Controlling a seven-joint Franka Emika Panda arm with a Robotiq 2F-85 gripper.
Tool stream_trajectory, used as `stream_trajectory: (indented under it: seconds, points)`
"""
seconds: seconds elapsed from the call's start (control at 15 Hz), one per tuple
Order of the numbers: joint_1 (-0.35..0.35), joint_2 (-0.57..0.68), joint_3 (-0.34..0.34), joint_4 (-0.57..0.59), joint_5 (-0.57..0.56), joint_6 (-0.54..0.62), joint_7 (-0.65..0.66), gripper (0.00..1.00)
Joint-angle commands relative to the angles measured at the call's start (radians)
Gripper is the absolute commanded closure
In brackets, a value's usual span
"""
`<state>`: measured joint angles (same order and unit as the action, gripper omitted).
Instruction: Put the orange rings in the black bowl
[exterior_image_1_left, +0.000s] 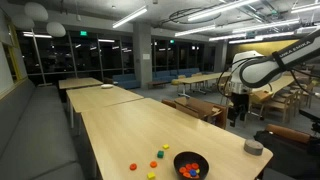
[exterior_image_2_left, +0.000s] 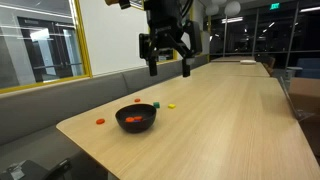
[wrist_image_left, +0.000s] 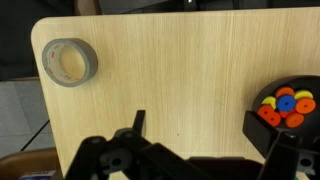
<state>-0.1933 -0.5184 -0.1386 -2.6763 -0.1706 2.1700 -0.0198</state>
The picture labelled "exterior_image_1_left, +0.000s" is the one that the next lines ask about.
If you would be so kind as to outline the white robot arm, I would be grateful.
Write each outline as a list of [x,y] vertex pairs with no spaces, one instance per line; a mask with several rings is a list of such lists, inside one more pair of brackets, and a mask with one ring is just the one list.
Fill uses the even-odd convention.
[[231,102],[228,119],[232,127],[236,119],[244,119],[249,109],[249,93],[279,79],[283,72],[319,55],[320,30],[315,30],[295,43],[273,52],[269,56],[256,50],[245,51],[234,56],[231,75]]

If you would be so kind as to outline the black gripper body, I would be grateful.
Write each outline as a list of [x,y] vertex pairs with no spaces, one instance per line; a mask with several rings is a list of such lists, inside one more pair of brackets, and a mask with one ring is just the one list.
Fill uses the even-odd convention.
[[245,114],[248,111],[249,95],[248,94],[236,94],[231,95],[233,107],[239,114]]

